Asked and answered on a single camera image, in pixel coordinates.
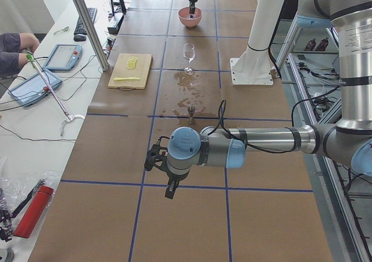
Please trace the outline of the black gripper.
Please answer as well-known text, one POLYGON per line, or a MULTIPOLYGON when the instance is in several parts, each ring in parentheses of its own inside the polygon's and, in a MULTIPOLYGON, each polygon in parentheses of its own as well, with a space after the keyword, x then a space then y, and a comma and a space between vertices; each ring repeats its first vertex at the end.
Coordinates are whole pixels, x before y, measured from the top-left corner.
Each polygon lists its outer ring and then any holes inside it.
POLYGON ((166 171, 169 181, 167 183, 167 188, 165 191, 165 197, 168 199, 174 198, 176 189, 178 188, 178 183, 187 178, 190 169, 181 170, 179 174, 174 173, 170 170, 166 171))
POLYGON ((194 14, 195 13, 195 3, 198 0, 189 0, 189 13, 194 14))

